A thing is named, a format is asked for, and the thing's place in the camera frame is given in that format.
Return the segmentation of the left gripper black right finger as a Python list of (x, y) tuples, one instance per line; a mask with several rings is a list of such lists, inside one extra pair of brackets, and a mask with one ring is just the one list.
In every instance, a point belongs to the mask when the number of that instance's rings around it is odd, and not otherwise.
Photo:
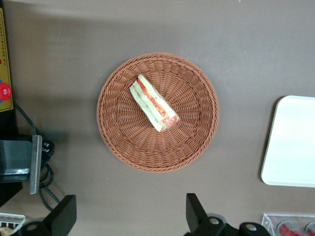
[(260, 224), (244, 222), (239, 228), (227, 223), (217, 214), (207, 214), (194, 193), (186, 195), (186, 221), (189, 227), (187, 236), (268, 236), (268, 231)]

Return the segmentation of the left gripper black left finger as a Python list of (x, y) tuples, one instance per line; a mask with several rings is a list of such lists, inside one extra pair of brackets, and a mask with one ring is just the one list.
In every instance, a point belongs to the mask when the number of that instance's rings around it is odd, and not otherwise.
[(67, 236), (77, 220), (75, 195), (66, 195), (61, 202), (40, 221), (25, 224), (15, 236)]

